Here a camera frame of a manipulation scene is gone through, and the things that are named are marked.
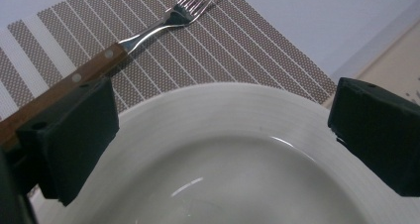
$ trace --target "white table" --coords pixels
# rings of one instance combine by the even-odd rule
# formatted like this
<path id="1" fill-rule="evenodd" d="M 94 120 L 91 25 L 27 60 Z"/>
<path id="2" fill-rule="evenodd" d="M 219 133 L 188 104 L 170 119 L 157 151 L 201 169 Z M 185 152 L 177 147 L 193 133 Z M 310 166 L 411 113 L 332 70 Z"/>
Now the white table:
<path id="1" fill-rule="evenodd" d="M 63 0 L 0 0 L 0 29 Z M 334 81 L 355 77 L 420 20 L 420 0 L 247 0 Z"/>

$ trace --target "metal fork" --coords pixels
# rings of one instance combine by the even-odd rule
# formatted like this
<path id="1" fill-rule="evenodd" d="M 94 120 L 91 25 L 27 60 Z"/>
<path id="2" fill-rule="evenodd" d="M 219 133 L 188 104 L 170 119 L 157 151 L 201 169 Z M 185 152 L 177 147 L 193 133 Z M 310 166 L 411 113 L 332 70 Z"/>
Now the metal fork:
<path id="1" fill-rule="evenodd" d="M 135 50 L 142 42 L 151 37 L 155 33 L 174 27 L 183 27 L 193 23 L 199 18 L 212 0 L 179 0 L 173 8 L 169 8 L 163 17 L 142 31 L 140 34 L 121 41 L 119 44 L 123 46 L 127 53 Z"/>
<path id="2" fill-rule="evenodd" d="M 155 33 L 172 27 L 187 26 L 197 20 L 212 0 L 180 0 L 168 9 L 163 17 L 143 32 L 111 45 L 75 72 L 51 87 L 18 112 L 0 123 L 0 145 L 5 150 L 14 147 L 18 140 L 15 131 L 44 109 L 58 102 L 61 97 L 82 84 L 97 79 L 119 64 L 135 48 Z"/>

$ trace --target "wooden handle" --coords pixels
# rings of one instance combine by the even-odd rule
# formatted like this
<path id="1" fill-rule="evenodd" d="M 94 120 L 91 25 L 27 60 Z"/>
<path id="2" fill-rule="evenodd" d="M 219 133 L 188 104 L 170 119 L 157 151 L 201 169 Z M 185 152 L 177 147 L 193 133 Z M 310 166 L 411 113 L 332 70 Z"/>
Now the wooden handle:
<path id="1" fill-rule="evenodd" d="M 15 131 L 44 109 L 50 107 L 65 94 L 77 86 L 99 78 L 127 57 L 127 52 L 121 45 L 115 43 L 96 55 L 86 64 L 79 67 L 71 75 L 55 84 L 45 93 L 35 98 L 0 123 L 0 146 L 10 150 L 18 143 Z"/>

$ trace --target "plate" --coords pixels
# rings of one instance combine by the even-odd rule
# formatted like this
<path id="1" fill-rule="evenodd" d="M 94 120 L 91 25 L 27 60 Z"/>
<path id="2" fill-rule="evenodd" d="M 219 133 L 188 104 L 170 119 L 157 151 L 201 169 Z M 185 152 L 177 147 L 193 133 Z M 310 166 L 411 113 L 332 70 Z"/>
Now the plate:
<path id="1" fill-rule="evenodd" d="M 32 198 L 40 223 L 418 223 L 336 142 L 329 111 L 275 88 L 186 87 L 120 116 L 67 207 Z"/>

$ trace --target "striped placemat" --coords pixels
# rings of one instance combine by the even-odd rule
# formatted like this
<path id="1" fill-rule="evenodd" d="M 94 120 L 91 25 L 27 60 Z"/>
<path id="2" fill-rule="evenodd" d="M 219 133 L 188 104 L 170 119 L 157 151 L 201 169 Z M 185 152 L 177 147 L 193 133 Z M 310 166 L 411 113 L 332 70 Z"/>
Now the striped placemat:
<path id="1" fill-rule="evenodd" d="M 66 0 L 0 31 L 0 119 L 177 0 Z M 335 84 L 244 0 L 215 0 L 196 23 L 147 41 L 112 73 L 119 112 L 199 83 L 247 82 L 323 103 Z"/>

